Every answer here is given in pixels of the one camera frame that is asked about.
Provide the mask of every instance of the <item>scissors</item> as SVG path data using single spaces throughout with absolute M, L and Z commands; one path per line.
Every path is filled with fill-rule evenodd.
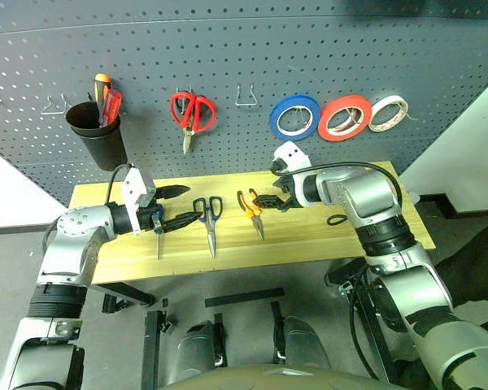
M 182 113 L 182 118 L 176 113 L 176 108 Z M 204 126 L 199 122 L 210 111 L 210 119 Z M 196 96 L 191 92 L 175 92 L 170 99 L 170 112 L 173 120 L 181 126 L 184 133 L 182 153 L 186 154 L 190 148 L 191 138 L 194 134 L 208 130 L 217 118 L 217 110 L 210 99 L 204 96 Z
M 198 219 L 204 222 L 208 232 L 208 244 L 210 245 L 211 256 L 215 257 L 215 222 L 222 214 L 222 198 L 210 197 L 208 203 L 203 197 L 198 197 L 194 200 L 194 211 L 202 212 L 203 215 Z
M 257 192 L 252 188 L 250 188 L 250 195 L 251 199 L 253 200 L 257 198 Z M 244 200 L 244 195 L 242 194 L 242 191 L 237 191 L 237 201 L 238 205 L 246 213 L 246 217 L 251 219 L 251 221 L 253 222 L 253 227 L 259 234 L 260 239 L 264 240 L 264 226 L 262 224 L 262 219 L 260 219 L 262 209 L 258 207 L 255 203 L 251 203 L 251 207 L 249 207 Z

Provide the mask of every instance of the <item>red-handled scissors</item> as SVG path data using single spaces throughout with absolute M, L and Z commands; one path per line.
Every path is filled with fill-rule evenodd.
M 184 112 L 182 118 L 176 113 L 177 107 L 180 107 L 181 112 Z M 201 118 L 208 111 L 210 111 L 210 119 L 205 125 L 199 126 Z M 217 118 L 217 110 L 210 99 L 204 96 L 196 96 L 186 91 L 176 92 L 172 95 L 170 112 L 172 112 L 173 120 L 181 126 L 185 136 L 182 143 L 183 154 L 186 154 L 190 148 L 191 137 L 194 134 L 208 130 Z

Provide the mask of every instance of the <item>blue tape roll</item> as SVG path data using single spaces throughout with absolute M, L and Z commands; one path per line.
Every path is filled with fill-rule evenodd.
M 296 132 L 288 132 L 280 127 L 280 117 L 292 108 L 301 108 L 311 113 L 309 122 Z M 296 141 L 310 136 L 320 122 L 320 107 L 315 99 L 305 95 L 294 95 L 285 98 L 273 107 L 269 116 L 269 127 L 276 138 L 283 141 Z

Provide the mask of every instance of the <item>black cable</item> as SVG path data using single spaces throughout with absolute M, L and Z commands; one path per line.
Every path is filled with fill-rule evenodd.
M 361 162 L 361 161 L 330 162 L 328 164 L 315 165 L 314 167 L 302 168 L 296 171 L 286 172 L 286 173 L 280 173 L 279 171 L 276 171 L 272 168 L 271 173 L 273 173 L 275 176 L 292 176 L 292 175 L 297 175 L 298 173 L 314 171 L 316 169 L 337 168 L 337 167 L 364 167 L 382 173 L 383 175 L 386 176 L 387 179 L 390 180 L 390 182 L 394 186 L 394 189 L 396 191 L 396 198 L 398 199 L 398 204 L 401 207 L 403 207 L 403 195 L 401 194 L 401 187 L 399 187 L 399 183 L 396 180 L 396 178 L 385 168 L 379 167 L 378 165 L 374 165 L 369 162 Z
M 356 352 L 358 353 L 358 357 L 363 363 L 365 370 L 367 370 L 371 378 L 379 380 L 376 374 L 374 373 L 373 369 L 371 368 L 371 366 L 368 364 L 367 359 L 365 358 L 365 355 L 359 346 L 358 337 L 356 336 L 356 328 L 355 328 L 355 301 L 356 298 L 358 297 L 356 295 L 356 290 L 358 288 L 359 281 L 361 280 L 362 275 L 367 270 L 367 268 L 368 268 L 367 265 L 362 266 L 362 268 L 356 274 L 356 280 L 354 285 L 352 286 L 352 292 L 349 300 L 349 326 L 351 327 L 352 342 L 355 345 Z
M 105 205 L 111 200 L 112 185 L 114 184 L 114 179 L 115 179 L 115 175 L 117 175 L 117 172 L 119 172 L 123 168 L 130 169 L 131 167 L 132 167 L 132 164 L 121 164 L 121 165 L 118 165 L 115 168 L 115 170 L 112 172 L 111 181 L 108 182 L 107 198 L 105 199 Z
M 327 218 L 327 224 L 329 226 L 336 226 L 336 225 L 339 225 L 340 223 L 344 223 L 348 219 L 349 218 L 345 214 L 333 214 Z
M 54 229 L 54 226 L 56 226 L 56 223 L 58 222 L 58 219 L 55 219 L 50 223 L 50 225 L 47 227 L 45 233 L 43 233 L 43 240 L 41 240 L 41 255 L 45 256 L 47 252 L 47 240 L 49 240 L 49 234 Z

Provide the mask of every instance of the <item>pegboard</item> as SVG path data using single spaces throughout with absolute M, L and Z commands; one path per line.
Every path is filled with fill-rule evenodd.
M 462 3 L 3 1 L 0 154 L 63 204 L 75 184 L 108 180 L 62 115 L 40 115 L 47 94 L 87 101 L 106 72 L 124 95 L 129 161 L 154 177 L 268 169 L 282 144 L 269 113 L 293 94 L 320 106 L 350 93 L 372 104 L 403 96 L 416 120 L 297 142 L 314 163 L 389 159 L 401 172 L 488 85 L 488 2 Z M 237 84 L 247 100 L 251 83 L 259 105 L 236 107 Z M 218 119 L 183 156 L 168 99 L 189 86 Z

